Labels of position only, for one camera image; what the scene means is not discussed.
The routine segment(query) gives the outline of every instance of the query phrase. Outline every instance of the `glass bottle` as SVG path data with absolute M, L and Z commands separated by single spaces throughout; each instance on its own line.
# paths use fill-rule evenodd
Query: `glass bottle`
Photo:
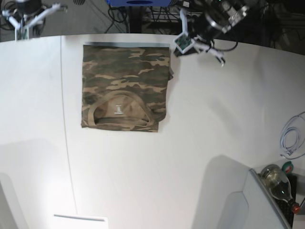
M 291 185 L 286 174 L 277 165 L 269 165 L 261 172 L 261 178 L 271 195 L 285 201 L 293 213 L 300 211 L 300 205 L 291 196 Z

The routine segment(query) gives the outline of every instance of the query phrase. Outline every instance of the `blue object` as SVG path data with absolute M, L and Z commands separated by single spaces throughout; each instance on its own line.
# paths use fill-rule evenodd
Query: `blue object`
M 169 6 L 173 0 L 107 0 L 114 7 L 119 6 Z

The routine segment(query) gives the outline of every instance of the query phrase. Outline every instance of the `red bottle cap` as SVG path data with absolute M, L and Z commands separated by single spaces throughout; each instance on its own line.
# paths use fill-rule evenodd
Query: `red bottle cap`
M 299 204 L 294 204 L 291 208 L 291 211 L 295 214 L 297 214 L 300 210 L 301 210 L 301 207 L 299 206 Z

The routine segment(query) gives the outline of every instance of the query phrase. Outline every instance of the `camouflage t-shirt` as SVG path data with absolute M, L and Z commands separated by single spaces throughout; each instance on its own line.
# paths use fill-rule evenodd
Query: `camouflage t-shirt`
M 166 116 L 169 48 L 84 45 L 82 127 L 157 132 Z

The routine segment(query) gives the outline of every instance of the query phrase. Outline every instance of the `coiled cable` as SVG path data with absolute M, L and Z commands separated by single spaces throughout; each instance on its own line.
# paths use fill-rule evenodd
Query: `coiled cable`
M 297 127 L 291 126 L 299 118 L 302 119 L 305 123 L 305 119 L 301 116 L 303 114 L 305 114 L 305 112 L 302 112 L 296 116 L 293 116 L 291 119 L 289 119 L 289 121 L 285 124 L 285 126 L 282 129 L 281 136 L 280 136 L 280 148 L 288 156 L 291 156 L 295 151 L 297 151 L 303 145 L 303 143 L 305 141 L 305 137 L 303 138 L 302 141 L 300 141 L 300 139 L 301 139 L 300 130 Z M 295 142 L 291 146 L 286 146 L 286 144 L 285 144 L 286 137 L 288 136 L 288 134 L 291 134 L 292 132 L 294 132 L 296 134 Z M 282 157 L 289 159 L 289 160 L 298 159 L 304 155 L 305 155 L 305 153 L 303 153 L 300 156 L 294 157 L 294 158 L 288 158 L 286 155 L 281 154 Z

